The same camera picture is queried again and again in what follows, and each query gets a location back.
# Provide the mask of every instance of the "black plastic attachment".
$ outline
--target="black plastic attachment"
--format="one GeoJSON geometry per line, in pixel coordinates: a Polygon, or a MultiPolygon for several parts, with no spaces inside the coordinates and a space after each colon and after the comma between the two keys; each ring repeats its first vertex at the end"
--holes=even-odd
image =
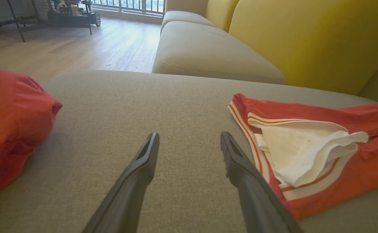
{"type": "Polygon", "coordinates": [[[266,180],[228,132],[222,132],[221,150],[226,176],[238,188],[248,232],[301,233],[302,230],[266,180]]]}
{"type": "Polygon", "coordinates": [[[155,175],[159,144],[159,134],[150,134],[88,222],[84,233],[136,232],[144,194],[155,175]]]}

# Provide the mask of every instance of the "hardwood floorboard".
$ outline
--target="hardwood floorboard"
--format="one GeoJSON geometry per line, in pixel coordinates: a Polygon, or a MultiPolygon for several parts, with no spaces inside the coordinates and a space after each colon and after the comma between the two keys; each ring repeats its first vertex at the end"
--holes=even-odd
{"type": "Polygon", "coordinates": [[[29,75],[39,83],[67,72],[116,70],[151,72],[160,25],[103,18],[101,27],[44,28],[24,33],[0,28],[0,68],[29,75]]]}

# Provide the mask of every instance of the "mustard sofa back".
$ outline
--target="mustard sofa back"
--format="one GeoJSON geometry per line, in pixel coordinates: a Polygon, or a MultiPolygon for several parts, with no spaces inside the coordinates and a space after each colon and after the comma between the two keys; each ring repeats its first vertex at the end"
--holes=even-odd
{"type": "Polygon", "coordinates": [[[228,32],[239,0],[209,0],[205,18],[213,22],[216,27],[228,32]]]}
{"type": "Polygon", "coordinates": [[[290,85],[358,94],[378,70],[378,0],[240,0],[229,33],[290,85]]]}
{"type": "Polygon", "coordinates": [[[166,0],[166,12],[170,10],[181,10],[193,12],[205,16],[208,0],[166,0]]]}

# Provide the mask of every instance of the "wheel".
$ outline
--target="wheel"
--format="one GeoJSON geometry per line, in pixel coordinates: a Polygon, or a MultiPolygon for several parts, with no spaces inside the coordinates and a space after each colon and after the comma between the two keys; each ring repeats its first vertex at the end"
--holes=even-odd
{"type": "Polygon", "coordinates": [[[51,21],[51,22],[58,22],[59,21],[59,15],[57,12],[54,12],[54,10],[49,10],[48,11],[48,19],[51,21]]]}
{"type": "Polygon", "coordinates": [[[98,11],[94,11],[94,22],[97,27],[101,26],[101,16],[98,11]]]}

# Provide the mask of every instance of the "orange stripe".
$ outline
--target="orange stripe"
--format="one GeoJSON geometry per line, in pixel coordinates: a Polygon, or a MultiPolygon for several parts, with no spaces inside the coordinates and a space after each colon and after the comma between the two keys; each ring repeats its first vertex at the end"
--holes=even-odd
{"type": "Polygon", "coordinates": [[[234,115],[236,116],[236,119],[238,119],[239,123],[241,123],[240,125],[242,126],[242,128],[244,128],[245,132],[248,134],[248,137],[249,139],[251,140],[252,144],[254,145],[254,149],[255,149],[255,153],[257,154],[257,158],[258,158],[258,162],[259,162],[259,172],[261,174],[263,174],[263,170],[262,170],[262,164],[261,164],[261,159],[259,158],[259,153],[258,153],[258,150],[257,150],[257,146],[255,146],[255,143],[254,143],[254,140],[252,140],[252,137],[251,135],[249,134],[249,131],[245,128],[245,126],[242,124],[243,121],[241,121],[238,117],[238,115],[236,114],[234,108],[232,107],[232,105],[229,105],[232,109],[232,112],[234,113],[234,115]]]}
{"type": "Polygon", "coordinates": [[[276,124],[276,123],[289,122],[289,121],[307,121],[307,120],[304,120],[304,119],[298,119],[298,120],[288,120],[288,121],[274,121],[274,122],[267,122],[267,121],[262,121],[262,120],[260,120],[260,119],[258,119],[258,118],[255,118],[255,117],[253,117],[253,116],[249,116],[248,119],[249,119],[249,118],[252,118],[252,119],[255,119],[255,120],[257,120],[257,121],[260,121],[260,122],[263,122],[263,123],[267,123],[267,124],[276,124]]]}
{"type": "Polygon", "coordinates": [[[339,159],[340,159],[340,158],[335,159],[334,162],[333,162],[333,165],[332,165],[331,168],[330,168],[330,170],[329,170],[326,174],[324,174],[324,175],[318,177],[315,181],[313,181],[313,182],[311,182],[311,183],[308,183],[308,184],[305,184],[305,185],[302,185],[302,186],[300,186],[300,187],[296,187],[296,188],[295,188],[295,187],[286,187],[286,188],[281,189],[281,192],[286,192],[286,191],[289,191],[289,190],[299,189],[299,188],[302,188],[302,187],[306,187],[306,186],[309,186],[309,185],[315,184],[315,183],[317,183],[318,181],[320,181],[320,180],[326,178],[328,175],[330,175],[330,173],[333,172],[334,167],[336,166],[336,164],[337,164],[337,162],[338,162],[339,159]]]}

